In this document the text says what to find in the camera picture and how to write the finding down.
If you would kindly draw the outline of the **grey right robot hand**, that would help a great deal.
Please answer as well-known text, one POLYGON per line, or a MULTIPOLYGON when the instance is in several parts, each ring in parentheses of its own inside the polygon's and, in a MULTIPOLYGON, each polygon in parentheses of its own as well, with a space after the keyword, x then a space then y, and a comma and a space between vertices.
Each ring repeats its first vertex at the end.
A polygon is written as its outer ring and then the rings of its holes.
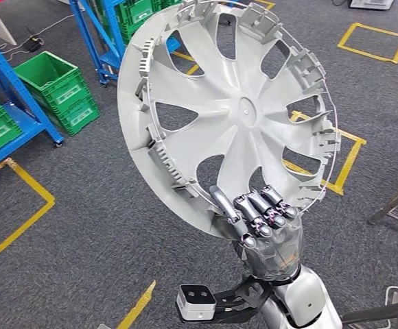
POLYGON ((297 208, 270 184, 233 200, 216 185, 210 194, 228 220, 235 236, 235 249, 250 275, 278 282, 297 275, 303 241, 297 208))

